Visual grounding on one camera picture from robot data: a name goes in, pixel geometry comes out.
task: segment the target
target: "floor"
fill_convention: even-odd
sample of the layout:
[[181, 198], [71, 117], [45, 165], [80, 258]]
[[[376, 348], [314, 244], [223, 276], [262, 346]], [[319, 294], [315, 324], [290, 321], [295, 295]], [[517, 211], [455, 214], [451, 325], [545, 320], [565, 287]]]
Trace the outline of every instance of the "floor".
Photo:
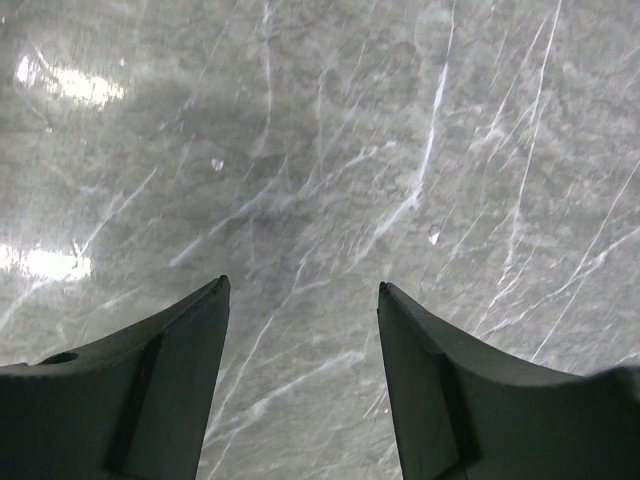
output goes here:
[[640, 4], [0, 0], [0, 362], [221, 274], [198, 479], [399, 479], [380, 281], [640, 362]]

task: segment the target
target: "small debris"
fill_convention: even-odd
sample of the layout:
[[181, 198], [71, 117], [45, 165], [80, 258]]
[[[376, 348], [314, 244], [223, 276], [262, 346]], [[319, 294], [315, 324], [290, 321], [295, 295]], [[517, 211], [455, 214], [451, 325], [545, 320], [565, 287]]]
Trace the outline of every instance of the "small debris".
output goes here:
[[438, 243], [438, 237], [440, 236], [440, 225], [432, 225], [429, 229], [429, 243], [435, 245]]
[[218, 160], [217, 158], [211, 159], [211, 166], [216, 172], [221, 171], [224, 168], [224, 161]]

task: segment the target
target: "gray marble surface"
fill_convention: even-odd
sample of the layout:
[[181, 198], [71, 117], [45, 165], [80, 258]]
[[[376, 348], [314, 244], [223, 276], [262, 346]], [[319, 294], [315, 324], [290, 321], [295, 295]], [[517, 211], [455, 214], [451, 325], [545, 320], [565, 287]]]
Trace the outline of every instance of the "gray marble surface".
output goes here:
[[199, 479], [400, 478], [392, 281], [640, 362], [637, 1], [0, 0], [0, 362], [227, 274]]

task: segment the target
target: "marble floor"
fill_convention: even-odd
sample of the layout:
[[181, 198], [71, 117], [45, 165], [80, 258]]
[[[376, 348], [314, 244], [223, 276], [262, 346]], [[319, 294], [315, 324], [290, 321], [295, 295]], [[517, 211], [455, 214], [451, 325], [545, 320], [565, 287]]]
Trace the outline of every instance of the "marble floor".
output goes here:
[[226, 274], [198, 479], [399, 479], [391, 281], [640, 363], [640, 4], [0, 0], [0, 362]]

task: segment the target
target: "dark gray plastic part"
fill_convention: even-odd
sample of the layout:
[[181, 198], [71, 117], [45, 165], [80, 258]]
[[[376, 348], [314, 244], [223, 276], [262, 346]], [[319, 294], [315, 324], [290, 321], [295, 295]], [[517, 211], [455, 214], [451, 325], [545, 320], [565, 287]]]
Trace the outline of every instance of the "dark gray plastic part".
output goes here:
[[0, 368], [0, 478], [195, 478], [229, 293], [223, 276], [97, 342]]
[[531, 364], [390, 283], [378, 322], [405, 480], [640, 479], [640, 368]]

